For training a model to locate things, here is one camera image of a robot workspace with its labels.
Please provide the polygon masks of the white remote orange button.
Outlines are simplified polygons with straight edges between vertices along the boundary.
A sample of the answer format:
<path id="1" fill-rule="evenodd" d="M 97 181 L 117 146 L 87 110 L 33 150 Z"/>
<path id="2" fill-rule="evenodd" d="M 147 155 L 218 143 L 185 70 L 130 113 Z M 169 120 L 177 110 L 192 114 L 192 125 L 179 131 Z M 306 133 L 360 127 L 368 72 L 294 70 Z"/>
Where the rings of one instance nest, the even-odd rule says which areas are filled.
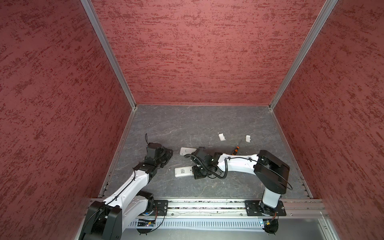
<path id="1" fill-rule="evenodd" d="M 185 156 L 188 154 L 193 154 L 197 149 L 196 148 L 187 148 L 187 147 L 181 147 L 180 149 L 180 155 Z"/>

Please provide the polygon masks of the orange black screwdriver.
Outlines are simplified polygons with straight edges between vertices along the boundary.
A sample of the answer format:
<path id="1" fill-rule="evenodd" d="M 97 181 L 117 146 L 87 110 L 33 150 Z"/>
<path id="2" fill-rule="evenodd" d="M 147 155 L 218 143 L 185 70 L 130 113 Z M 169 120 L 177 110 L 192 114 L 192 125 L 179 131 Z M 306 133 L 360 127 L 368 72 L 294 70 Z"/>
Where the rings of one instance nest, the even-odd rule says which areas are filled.
<path id="1" fill-rule="evenodd" d="M 243 141 L 243 140 L 240 140 L 240 141 L 238 142 L 238 144 L 236 145 L 236 147 L 234 148 L 234 150 L 233 150 L 233 152 L 232 152 L 232 155 L 233 155 L 233 156 L 236 156 L 236 155 L 238 154 L 242 141 Z"/>

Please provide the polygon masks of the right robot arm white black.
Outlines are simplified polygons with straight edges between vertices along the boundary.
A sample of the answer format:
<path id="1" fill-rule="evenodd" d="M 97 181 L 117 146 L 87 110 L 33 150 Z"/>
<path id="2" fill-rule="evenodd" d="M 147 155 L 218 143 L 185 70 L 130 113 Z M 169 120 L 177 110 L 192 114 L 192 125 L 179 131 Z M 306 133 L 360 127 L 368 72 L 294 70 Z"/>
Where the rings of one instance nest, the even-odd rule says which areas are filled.
<path id="1" fill-rule="evenodd" d="M 260 203 L 264 212 L 276 211 L 281 196 L 293 188 L 289 183 L 289 165 L 266 150 L 254 155 L 238 156 L 224 153 L 210 155 L 199 148 L 184 157 L 195 163 L 192 172 L 196 180 L 206 177 L 224 180 L 229 172 L 246 173 L 259 178 L 265 186 Z"/>

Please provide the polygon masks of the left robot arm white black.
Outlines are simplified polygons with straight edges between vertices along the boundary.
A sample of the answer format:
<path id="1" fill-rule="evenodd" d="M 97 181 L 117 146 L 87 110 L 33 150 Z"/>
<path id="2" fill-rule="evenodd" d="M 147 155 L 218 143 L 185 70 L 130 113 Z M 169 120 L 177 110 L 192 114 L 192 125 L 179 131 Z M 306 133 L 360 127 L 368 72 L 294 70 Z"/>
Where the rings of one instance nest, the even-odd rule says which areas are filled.
<path id="1" fill-rule="evenodd" d="M 173 156 L 173 150 L 149 143 L 143 162 L 133 168 L 129 179 L 111 196 L 93 202 L 86 214 L 80 240 L 119 240 L 127 226 L 139 215 L 154 210 L 153 194 L 142 189 Z"/>

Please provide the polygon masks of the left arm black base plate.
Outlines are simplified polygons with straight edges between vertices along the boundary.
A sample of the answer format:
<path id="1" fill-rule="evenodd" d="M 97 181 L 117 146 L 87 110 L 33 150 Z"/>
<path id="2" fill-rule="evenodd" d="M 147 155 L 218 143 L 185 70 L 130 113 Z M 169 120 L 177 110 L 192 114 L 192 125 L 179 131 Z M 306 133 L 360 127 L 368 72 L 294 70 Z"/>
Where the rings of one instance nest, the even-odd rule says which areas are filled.
<path id="1" fill-rule="evenodd" d="M 168 200 L 154 200 L 154 207 L 150 212 L 150 216 L 166 216 L 168 212 Z"/>

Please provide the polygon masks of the aluminium front rail frame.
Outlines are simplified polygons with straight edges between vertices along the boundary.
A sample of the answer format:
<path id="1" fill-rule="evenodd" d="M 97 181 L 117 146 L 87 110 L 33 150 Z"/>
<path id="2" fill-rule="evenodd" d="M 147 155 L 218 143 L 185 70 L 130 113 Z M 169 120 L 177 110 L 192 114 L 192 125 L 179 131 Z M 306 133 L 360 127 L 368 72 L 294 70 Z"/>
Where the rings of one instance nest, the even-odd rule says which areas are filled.
<path id="1" fill-rule="evenodd" d="M 261 219 L 263 231 L 274 234 L 283 220 L 317 220 L 325 239 L 336 240 L 338 234 L 330 220 L 328 212 L 320 199 L 283 199 L 287 215 L 285 217 L 248 217 L 244 199 L 160 199 L 168 200 L 166 216 L 150 216 L 143 213 L 136 217 L 125 230 L 138 229 L 150 233 L 160 227 L 149 229 L 160 219 Z"/>

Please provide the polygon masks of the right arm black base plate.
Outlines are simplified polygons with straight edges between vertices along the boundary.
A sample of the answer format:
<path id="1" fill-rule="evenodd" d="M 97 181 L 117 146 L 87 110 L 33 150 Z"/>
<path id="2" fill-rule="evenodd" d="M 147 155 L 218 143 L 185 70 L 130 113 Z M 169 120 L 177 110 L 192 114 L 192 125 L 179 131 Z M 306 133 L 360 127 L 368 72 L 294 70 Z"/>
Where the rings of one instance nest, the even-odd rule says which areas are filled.
<path id="1" fill-rule="evenodd" d="M 245 201 L 245 209 L 248 217 L 285 217 L 287 215 L 284 204 L 278 201 L 275 208 L 265 205 L 261 200 Z"/>

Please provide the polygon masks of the left aluminium corner post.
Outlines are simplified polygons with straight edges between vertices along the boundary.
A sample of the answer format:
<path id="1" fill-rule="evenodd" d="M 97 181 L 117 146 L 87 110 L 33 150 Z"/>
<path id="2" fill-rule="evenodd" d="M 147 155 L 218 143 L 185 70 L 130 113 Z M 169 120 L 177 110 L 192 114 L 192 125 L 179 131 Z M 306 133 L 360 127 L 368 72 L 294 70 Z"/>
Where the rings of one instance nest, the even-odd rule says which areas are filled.
<path id="1" fill-rule="evenodd" d="M 103 49 L 104 49 L 104 52 L 109 60 L 109 63 L 111 65 L 111 67 L 113 68 L 114 70 L 114 73 L 125 93 L 125 96 L 127 98 L 127 100 L 129 101 L 130 103 L 130 106 L 131 108 L 133 109 L 133 111 L 136 110 L 137 108 L 137 103 L 133 97 L 133 94 L 128 86 L 128 83 L 126 81 L 126 78 L 123 74 L 123 71 L 118 63 L 118 60 L 113 52 L 113 49 L 108 41 L 108 38 L 103 30 L 103 27 L 102 27 L 102 24 L 97 16 L 97 13 L 96 13 L 96 10 L 92 4 L 92 1 L 90 0 L 81 0 L 81 3 L 83 5 L 83 8 L 85 9 L 85 12 L 91 22 L 91 25 L 99 39 L 99 42 L 101 43 Z"/>

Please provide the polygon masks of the aluminium corner post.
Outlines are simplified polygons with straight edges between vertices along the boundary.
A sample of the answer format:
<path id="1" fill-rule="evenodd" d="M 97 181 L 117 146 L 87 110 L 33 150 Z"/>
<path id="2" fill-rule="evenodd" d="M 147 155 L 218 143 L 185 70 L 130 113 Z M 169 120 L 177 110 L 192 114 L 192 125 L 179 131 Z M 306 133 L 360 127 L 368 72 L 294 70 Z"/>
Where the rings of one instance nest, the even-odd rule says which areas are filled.
<path id="1" fill-rule="evenodd" d="M 113 52 L 113 49 L 108 41 L 108 38 L 103 30 L 103 27 L 102 27 L 102 24 L 97 16 L 97 13 L 96 13 L 96 10 L 92 4 L 92 1 L 90 0 L 81 0 L 81 3 L 83 5 L 83 8 L 85 9 L 85 12 L 91 22 L 91 25 L 99 39 L 99 42 L 101 43 L 103 49 L 104 49 L 104 52 L 109 60 L 109 63 L 111 65 L 111 67 L 113 68 L 114 70 L 114 73 L 125 93 L 125 96 L 127 98 L 127 100 L 129 101 L 130 103 L 130 106 L 131 108 L 133 109 L 133 111 L 136 110 L 137 108 L 137 103 L 133 97 L 133 94 L 128 86 L 128 83 L 126 81 L 126 78 L 123 74 L 123 71 L 118 63 L 118 60 Z"/>
<path id="2" fill-rule="evenodd" d="M 280 98 L 283 96 L 286 88 L 293 79 L 295 73 L 299 69 L 301 63 L 309 52 L 311 46 L 315 42 L 317 36 L 322 30 L 324 24 L 332 13 L 334 7 L 338 3 L 338 0 L 326 0 L 323 7 L 321 8 L 317 18 L 315 19 L 309 33 L 307 34 L 300 50 L 298 51 L 291 67 L 289 68 L 287 74 L 285 75 L 282 83 L 280 84 L 275 96 L 273 97 L 271 103 L 269 104 L 269 109 L 271 112 L 274 111 L 276 105 L 278 104 Z"/>

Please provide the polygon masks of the right aluminium corner post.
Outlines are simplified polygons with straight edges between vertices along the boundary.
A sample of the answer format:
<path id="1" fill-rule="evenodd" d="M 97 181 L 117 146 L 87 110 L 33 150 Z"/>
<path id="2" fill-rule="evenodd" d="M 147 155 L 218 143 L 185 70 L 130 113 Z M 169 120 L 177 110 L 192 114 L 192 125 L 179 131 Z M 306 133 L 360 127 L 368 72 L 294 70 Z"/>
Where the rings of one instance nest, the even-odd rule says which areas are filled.
<path id="1" fill-rule="evenodd" d="M 280 98 L 283 96 L 286 88 L 293 79 L 295 73 L 299 69 L 301 63 L 309 52 L 311 46 L 315 42 L 317 36 L 322 30 L 324 24 L 332 13 L 334 7 L 338 3 L 338 0 L 326 0 L 323 7 L 321 8 L 317 18 L 315 19 L 309 33 L 307 34 L 300 50 L 298 51 L 291 67 L 289 68 L 287 74 L 285 75 L 282 83 L 280 84 L 275 96 L 273 97 L 271 103 L 269 104 L 269 109 L 271 112 L 274 111 L 276 105 L 278 104 Z"/>

